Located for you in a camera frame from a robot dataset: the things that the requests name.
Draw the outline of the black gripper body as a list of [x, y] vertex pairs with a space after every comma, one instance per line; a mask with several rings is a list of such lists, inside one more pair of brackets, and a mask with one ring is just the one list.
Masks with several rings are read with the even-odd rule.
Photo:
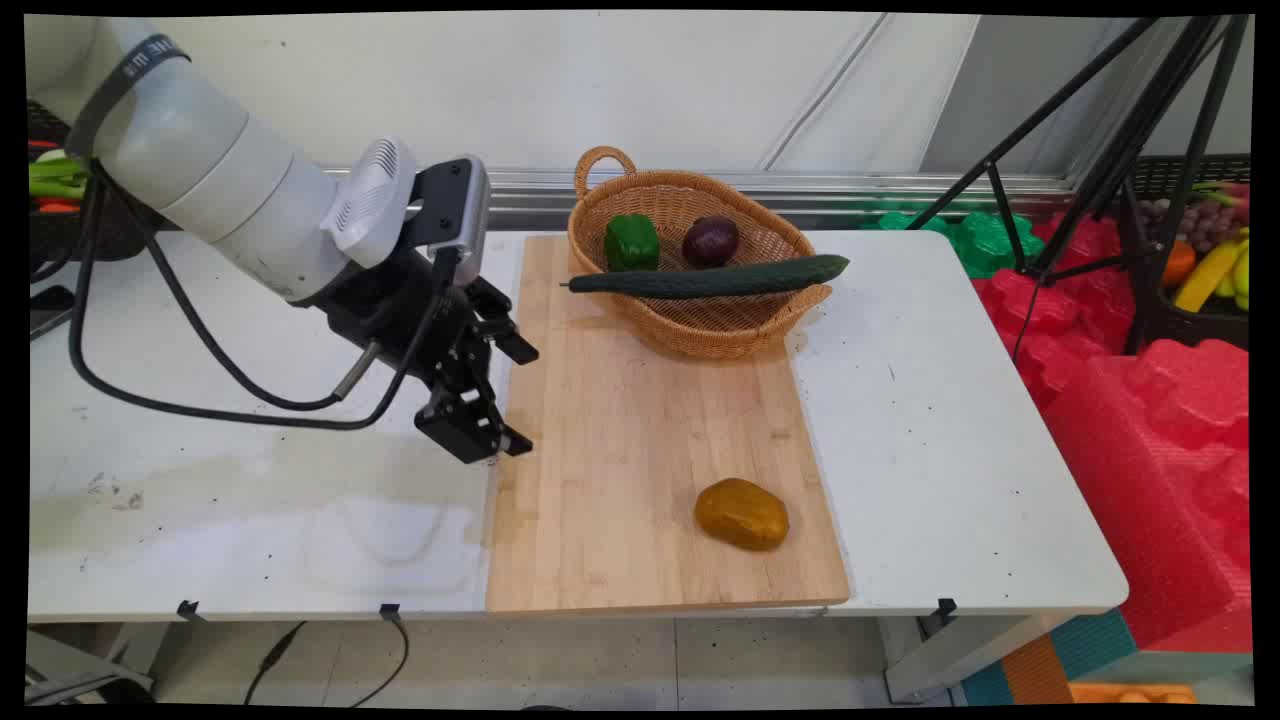
[[371, 270], [351, 269], [317, 296], [330, 331], [361, 355], [338, 384], [348, 393], [374, 363], [438, 393], [483, 388], [483, 278], [466, 279], [416, 249]]

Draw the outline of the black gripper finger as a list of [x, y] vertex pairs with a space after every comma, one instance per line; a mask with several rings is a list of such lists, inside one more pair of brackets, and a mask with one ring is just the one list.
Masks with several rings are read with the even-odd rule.
[[476, 333], [481, 340], [492, 341], [515, 364], [535, 363], [539, 351], [520, 333], [511, 313], [513, 302], [494, 284], [483, 277], [468, 284], [468, 301], [477, 315]]
[[415, 414], [415, 427], [463, 464], [532, 451], [532, 442], [506, 423], [497, 406], [486, 365], [442, 365], [429, 375], [430, 398]]

